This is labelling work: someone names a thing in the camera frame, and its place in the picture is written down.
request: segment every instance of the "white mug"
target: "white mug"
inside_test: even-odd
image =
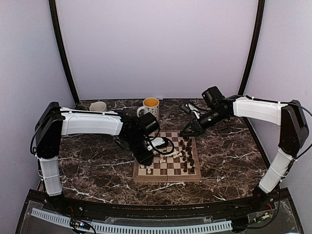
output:
[[[107,105],[104,101],[97,101],[91,103],[89,110],[94,112],[105,112],[107,111]]]
[[[159,100],[154,97],[149,97],[143,101],[143,106],[139,107],[136,111],[136,115],[140,117],[140,111],[143,111],[144,114],[150,112],[153,116],[156,117],[157,121],[159,120]]]

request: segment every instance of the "marble tabletop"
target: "marble tabletop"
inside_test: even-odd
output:
[[[178,106],[189,99],[160,101],[160,126],[181,130],[192,119]],[[203,100],[192,100],[206,108]],[[82,101],[88,110],[94,101]],[[108,110],[136,115],[142,100],[105,100]],[[266,172],[262,156],[242,118],[233,117],[196,137],[200,182],[135,183],[134,157],[107,135],[80,134],[61,139],[59,169],[66,197],[131,205],[182,205],[231,200],[252,195]]]

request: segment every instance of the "mug handle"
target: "mug handle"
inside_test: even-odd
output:
[[[140,117],[140,111],[142,111],[142,110],[144,110],[144,109],[145,109],[145,106],[139,107],[139,108],[137,109],[137,111],[136,111],[136,115],[137,115],[138,117]]]

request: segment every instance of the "wooden chessboard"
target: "wooden chessboard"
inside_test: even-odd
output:
[[[183,140],[182,137],[179,136],[180,131],[176,130],[162,130],[159,133],[159,137],[167,137],[174,143],[174,146],[177,151],[182,151],[182,146],[179,145],[179,142]],[[196,150],[196,143],[195,138],[191,137],[192,139],[192,154],[194,159],[194,167],[195,172],[191,173],[191,166],[190,162],[187,165],[187,172],[183,172],[184,161],[182,160],[183,157],[173,158],[171,157],[164,157],[166,162],[159,163],[160,154],[154,155],[154,160],[151,168],[151,173],[147,173],[147,167],[141,168],[137,160],[135,160],[134,171],[133,171],[133,180],[134,182],[149,182],[149,183],[163,183],[163,182],[199,182],[201,180],[200,168],[199,168],[199,161],[198,155]],[[172,149],[170,143],[167,147],[167,151],[169,152]]]

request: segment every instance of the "white wall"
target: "white wall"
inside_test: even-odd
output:
[[[280,101],[297,99],[312,110],[312,1],[266,1],[257,52],[245,94]],[[306,114],[310,131],[311,117]],[[272,160],[279,128],[252,121]],[[311,143],[308,138],[306,146]],[[305,233],[312,233],[312,151],[302,156],[283,182],[289,187]]]
[[[80,99],[238,92],[257,0],[66,0],[58,14]]]
[[[0,232],[15,233],[30,188],[39,182],[29,153],[51,101],[74,107],[47,0],[0,1]]]

